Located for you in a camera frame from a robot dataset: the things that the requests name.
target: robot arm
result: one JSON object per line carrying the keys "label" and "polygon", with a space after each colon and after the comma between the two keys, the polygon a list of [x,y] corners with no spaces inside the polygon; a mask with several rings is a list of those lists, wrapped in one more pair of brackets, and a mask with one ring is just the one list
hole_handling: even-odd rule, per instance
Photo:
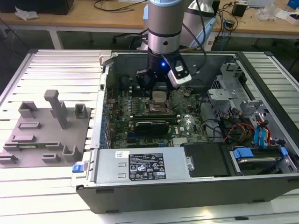
{"label": "robot arm", "polygon": [[178,50],[183,18],[184,0],[149,0],[148,67],[136,75],[143,90],[166,82],[171,91],[191,80]]}

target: motherboard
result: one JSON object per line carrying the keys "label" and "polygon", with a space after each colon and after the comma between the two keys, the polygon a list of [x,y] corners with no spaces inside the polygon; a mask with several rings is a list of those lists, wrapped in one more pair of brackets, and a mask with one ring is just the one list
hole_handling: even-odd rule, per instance
{"label": "motherboard", "polygon": [[154,94],[155,101],[131,90],[108,91],[111,148],[179,147],[208,141],[198,111],[200,94],[179,89],[160,102],[163,92]]}

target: blue latch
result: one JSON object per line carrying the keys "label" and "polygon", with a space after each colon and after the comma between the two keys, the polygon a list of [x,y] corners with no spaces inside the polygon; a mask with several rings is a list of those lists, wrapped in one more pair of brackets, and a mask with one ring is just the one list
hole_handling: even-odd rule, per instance
{"label": "blue latch", "polygon": [[281,153],[282,153],[282,155],[283,155],[284,157],[288,155],[288,151],[286,150],[285,147],[281,147],[281,148],[280,148],[280,151],[281,151]]}
{"label": "blue latch", "polygon": [[73,173],[83,173],[84,172],[84,164],[75,164],[71,170]]}
{"label": "blue latch", "polygon": [[236,159],[244,157],[254,157],[250,148],[236,148],[233,151],[233,154]]}

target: white paper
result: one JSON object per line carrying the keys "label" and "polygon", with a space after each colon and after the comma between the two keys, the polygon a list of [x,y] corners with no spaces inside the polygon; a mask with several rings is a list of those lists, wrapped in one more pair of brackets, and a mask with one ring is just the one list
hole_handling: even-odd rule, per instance
{"label": "white paper", "polygon": [[36,12],[27,12],[20,10],[19,8],[15,7],[16,12],[14,13],[16,16],[21,18],[22,20],[29,20],[29,19],[36,19],[39,18]]}
{"label": "white paper", "polygon": [[276,17],[285,20],[291,13],[285,10],[280,10],[276,13]]}

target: small black box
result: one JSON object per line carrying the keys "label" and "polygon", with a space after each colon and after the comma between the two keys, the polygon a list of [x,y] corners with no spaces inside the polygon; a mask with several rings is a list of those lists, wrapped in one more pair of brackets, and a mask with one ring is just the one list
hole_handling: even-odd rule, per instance
{"label": "small black box", "polygon": [[239,3],[235,3],[233,10],[232,10],[232,14],[234,16],[240,16],[242,17],[245,13],[245,10],[247,9],[248,5],[247,4],[239,4]]}

